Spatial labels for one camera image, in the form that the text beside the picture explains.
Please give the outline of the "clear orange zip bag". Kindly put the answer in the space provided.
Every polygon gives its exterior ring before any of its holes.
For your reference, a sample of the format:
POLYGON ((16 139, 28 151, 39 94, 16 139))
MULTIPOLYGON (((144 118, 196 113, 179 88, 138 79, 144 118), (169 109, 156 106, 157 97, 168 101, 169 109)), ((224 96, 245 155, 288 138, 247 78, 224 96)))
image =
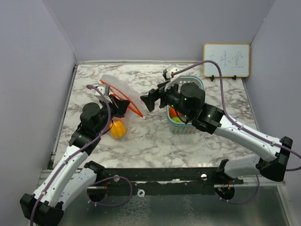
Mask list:
POLYGON ((136 120, 145 120, 147 109, 140 99, 140 94, 128 82, 122 81, 117 77, 105 74, 101 77, 100 82, 110 87, 110 94, 119 100, 128 100, 130 102, 124 118, 116 118, 117 121, 123 122, 126 129, 135 123, 136 120))

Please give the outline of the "yellow bell pepper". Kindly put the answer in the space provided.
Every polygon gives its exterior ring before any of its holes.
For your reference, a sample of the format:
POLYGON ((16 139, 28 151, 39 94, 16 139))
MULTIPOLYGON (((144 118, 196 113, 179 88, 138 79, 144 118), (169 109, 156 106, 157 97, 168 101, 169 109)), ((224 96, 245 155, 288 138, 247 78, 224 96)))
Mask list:
POLYGON ((127 129, 123 122, 113 121, 110 123, 110 133, 113 138, 122 138, 127 132, 127 129))

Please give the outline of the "orange fruit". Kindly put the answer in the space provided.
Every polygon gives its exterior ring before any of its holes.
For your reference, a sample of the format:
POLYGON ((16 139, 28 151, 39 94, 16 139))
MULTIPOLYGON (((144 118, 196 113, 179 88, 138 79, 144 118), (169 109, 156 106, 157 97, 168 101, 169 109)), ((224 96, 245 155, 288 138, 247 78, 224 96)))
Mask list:
POLYGON ((178 117, 178 116, 181 117, 181 114, 179 112, 177 112, 174 108, 170 107, 169 108, 169 116, 171 118, 178 117))

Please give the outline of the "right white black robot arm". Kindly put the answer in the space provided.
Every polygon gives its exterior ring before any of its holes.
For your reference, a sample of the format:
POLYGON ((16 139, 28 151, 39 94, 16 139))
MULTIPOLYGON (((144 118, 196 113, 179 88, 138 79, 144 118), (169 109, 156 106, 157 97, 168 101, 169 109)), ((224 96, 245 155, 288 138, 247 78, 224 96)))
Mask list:
POLYGON ((221 161, 216 172, 219 183, 227 184, 232 179, 249 175, 262 175, 276 182, 284 180, 290 155, 286 148, 293 143, 290 138, 270 137, 227 117, 224 110, 205 103, 205 91, 194 82, 181 87, 175 84, 168 89, 165 86, 161 83, 157 89, 140 97, 150 112, 159 100, 160 108, 167 105, 174 108, 196 129, 227 138, 254 153, 248 158, 221 161))

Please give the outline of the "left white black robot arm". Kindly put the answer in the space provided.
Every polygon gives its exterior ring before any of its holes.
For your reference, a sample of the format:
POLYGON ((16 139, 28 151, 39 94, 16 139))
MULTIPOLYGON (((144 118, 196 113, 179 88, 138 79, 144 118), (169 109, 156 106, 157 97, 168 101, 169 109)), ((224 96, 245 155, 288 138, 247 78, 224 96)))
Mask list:
POLYGON ((80 124, 72 134, 69 145, 47 179, 32 193, 24 194, 20 205, 30 224, 56 226, 72 201, 89 185, 98 186, 104 174, 97 169, 78 167, 88 158, 106 132, 113 117, 124 117, 130 102, 110 95, 100 104, 84 105, 80 124))

